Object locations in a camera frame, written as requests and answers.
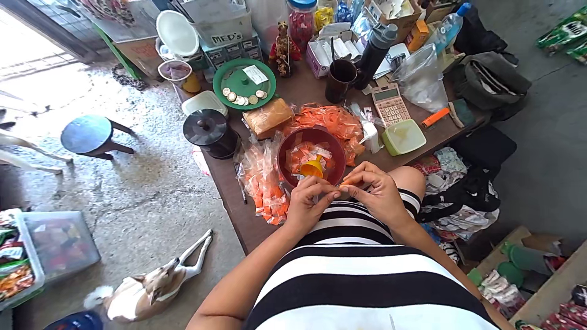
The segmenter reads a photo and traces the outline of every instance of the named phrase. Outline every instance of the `calculator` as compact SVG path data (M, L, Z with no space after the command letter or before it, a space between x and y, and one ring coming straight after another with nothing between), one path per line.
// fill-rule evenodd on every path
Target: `calculator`
M411 118L403 103L397 83L373 87L371 90L375 109L386 127Z

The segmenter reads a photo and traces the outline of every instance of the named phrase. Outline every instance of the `striped shirt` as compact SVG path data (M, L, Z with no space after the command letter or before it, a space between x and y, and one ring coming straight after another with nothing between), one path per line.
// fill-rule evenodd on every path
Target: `striped shirt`
M400 195L415 217L419 198ZM389 228L364 206L334 201L271 271L244 329L498 328L435 260L394 244Z

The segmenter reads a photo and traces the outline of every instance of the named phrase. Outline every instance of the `stool leg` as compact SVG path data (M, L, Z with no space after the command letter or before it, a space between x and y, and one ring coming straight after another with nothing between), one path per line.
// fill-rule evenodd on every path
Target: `stool leg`
M94 158L101 158L101 159L106 159L106 160L113 160L114 157L112 157L111 154L107 154L107 153L101 153L101 154L83 154L84 156L88 156L88 157L94 157Z
M114 127L115 129L120 130L120 131L123 131L123 132L128 133L128 134L133 134L133 130L132 129L129 129L128 127L126 127L124 125L118 124L114 120L110 120L109 119L109 121L112 124L112 127Z
M123 146L122 144L118 144L118 143L112 142L112 141L110 141L108 143L108 147L112 148L112 150L122 151L123 153L130 153L130 154L134 153L134 150L132 148L129 148L127 146Z

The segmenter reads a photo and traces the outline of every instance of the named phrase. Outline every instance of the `black mug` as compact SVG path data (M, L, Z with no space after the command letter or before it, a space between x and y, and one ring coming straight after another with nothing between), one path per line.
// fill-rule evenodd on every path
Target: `black mug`
M326 79L326 100L340 103L346 98L346 92L353 86L357 78L357 68L346 59L337 59L328 71Z

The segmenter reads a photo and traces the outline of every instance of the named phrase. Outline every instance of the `mug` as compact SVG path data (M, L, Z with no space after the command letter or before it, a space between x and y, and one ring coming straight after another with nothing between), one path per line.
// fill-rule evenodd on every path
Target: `mug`
M326 100L331 103L342 102L346 98L346 92L353 86L356 78L357 68L351 61L337 59L332 62L326 79Z
M182 60L165 61L159 65L158 71L161 77L192 96L202 88L191 66Z

